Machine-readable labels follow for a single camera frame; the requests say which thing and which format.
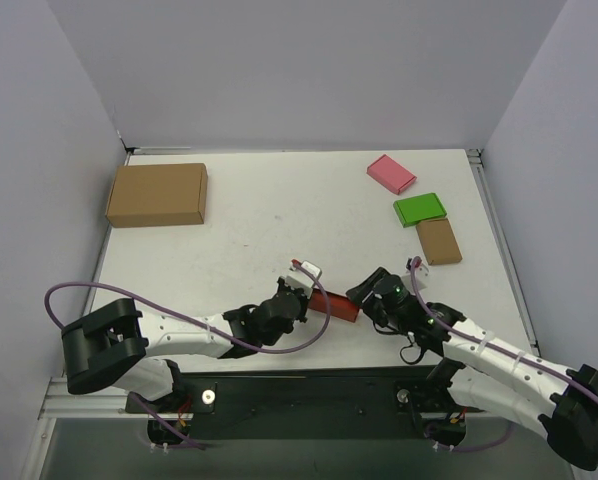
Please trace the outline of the red paper box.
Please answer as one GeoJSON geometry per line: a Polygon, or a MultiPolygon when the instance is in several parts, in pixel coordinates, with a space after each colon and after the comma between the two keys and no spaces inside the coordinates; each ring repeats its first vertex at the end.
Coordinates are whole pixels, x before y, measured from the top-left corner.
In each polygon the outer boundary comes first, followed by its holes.
{"type": "MultiPolygon", "coordinates": [[[[326,292],[326,294],[330,301],[330,312],[332,317],[347,321],[349,323],[356,322],[359,314],[358,306],[352,303],[345,296],[341,296],[332,292],[326,292]]],[[[308,308],[319,313],[327,312],[326,298],[320,290],[313,290],[308,303],[308,308]]]]}

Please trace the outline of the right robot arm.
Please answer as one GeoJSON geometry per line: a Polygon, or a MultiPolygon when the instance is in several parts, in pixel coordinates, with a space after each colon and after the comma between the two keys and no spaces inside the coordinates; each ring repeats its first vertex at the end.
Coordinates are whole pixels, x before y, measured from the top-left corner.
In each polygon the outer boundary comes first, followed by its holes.
{"type": "Polygon", "coordinates": [[[598,370],[573,369],[519,349],[462,312],[425,301],[414,281],[377,268],[347,298],[381,327],[413,336],[441,359],[454,403],[535,432],[563,460],[598,468],[598,370]]]}

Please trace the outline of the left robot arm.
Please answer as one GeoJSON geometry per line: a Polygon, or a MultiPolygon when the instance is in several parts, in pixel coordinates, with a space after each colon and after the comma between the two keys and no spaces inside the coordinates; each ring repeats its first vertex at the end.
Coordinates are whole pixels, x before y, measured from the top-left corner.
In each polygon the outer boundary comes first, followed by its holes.
{"type": "Polygon", "coordinates": [[[183,402],[176,355],[240,359],[272,347],[306,320],[314,282],[278,279],[277,292],[258,305],[203,317],[198,324],[143,313],[130,298],[115,300],[61,331],[68,391],[72,395],[114,386],[135,392],[162,411],[183,402]]]}

